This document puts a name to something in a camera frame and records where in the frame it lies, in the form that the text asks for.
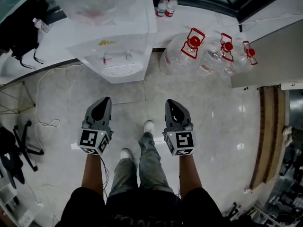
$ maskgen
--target black sleeve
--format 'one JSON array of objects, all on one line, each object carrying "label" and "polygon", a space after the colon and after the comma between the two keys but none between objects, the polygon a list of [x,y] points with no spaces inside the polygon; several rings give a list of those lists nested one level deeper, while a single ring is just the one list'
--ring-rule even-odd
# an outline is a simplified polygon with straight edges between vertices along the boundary
[{"label": "black sleeve", "polygon": [[214,200],[203,188],[188,192],[182,200],[182,221],[186,227],[229,226]]},{"label": "black sleeve", "polygon": [[61,221],[56,227],[62,226],[103,226],[105,223],[105,204],[102,196],[95,191],[77,188],[67,202]]}]

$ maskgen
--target pant leg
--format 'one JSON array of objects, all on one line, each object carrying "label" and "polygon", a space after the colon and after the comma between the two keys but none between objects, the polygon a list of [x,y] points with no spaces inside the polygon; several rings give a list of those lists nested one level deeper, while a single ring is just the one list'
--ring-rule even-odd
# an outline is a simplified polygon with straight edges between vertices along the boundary
[{"label": "pant leg", "polygon": [[133,189],[138,189],[137,167],[130,158],[121,159],[115,169],[109,197]]},{"label": "pant leg", "polygon": [[139,165],[140,188],[174,193],[169,187],[162,169],[160,162],[161,157],[155,148],[152,134],[149,132],[144,133],[139,140],[139,145],[141,147]]},{"label": "pant leg", "polygon": [[303,144],[303,131],[293,128],[292,137],[293,141],[295,141],[296,143]]}]

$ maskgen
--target white marker cube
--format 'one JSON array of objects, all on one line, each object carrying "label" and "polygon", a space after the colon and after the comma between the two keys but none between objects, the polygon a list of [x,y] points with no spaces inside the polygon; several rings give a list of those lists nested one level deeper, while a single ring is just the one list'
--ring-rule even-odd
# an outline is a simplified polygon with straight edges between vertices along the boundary
[{"label": "white marker cube", "polygon": [[106,145],[109,143],[109,136],[106,131],[91,129],[80,129],[78,135],[78,146],[88,154],[102,155]]},{"label": "white marker cube", "polygon": [[196,132],[167,132],[165,141],[173,156],[191,155],[196,145]]}]

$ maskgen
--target yellow sticker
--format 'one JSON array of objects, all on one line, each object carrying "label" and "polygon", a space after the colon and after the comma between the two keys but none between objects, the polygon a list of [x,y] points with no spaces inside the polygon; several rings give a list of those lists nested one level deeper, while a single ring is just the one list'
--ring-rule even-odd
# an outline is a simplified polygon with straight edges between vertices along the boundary
[{"label": "yellow sticker", "polygon": [[116,44],[116,41],[106,41],[102,40],[99,45],[108,45],[108,44]]}]

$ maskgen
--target forearm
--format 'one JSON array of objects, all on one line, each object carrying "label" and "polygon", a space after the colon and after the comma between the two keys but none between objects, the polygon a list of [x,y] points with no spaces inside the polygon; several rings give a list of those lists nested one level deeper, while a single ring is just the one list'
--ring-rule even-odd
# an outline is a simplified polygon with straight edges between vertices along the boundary
[{"label": "forearm", "polygon": [[181,198],[191,190],[202,187],[199,174],[196,169],[193,155],[180,156],[180,193]]},{"label": "forearm", "polygon": [[103,196],[102,170],[99,155],[87,155],[82,179],[82,187],[94,190]]}]

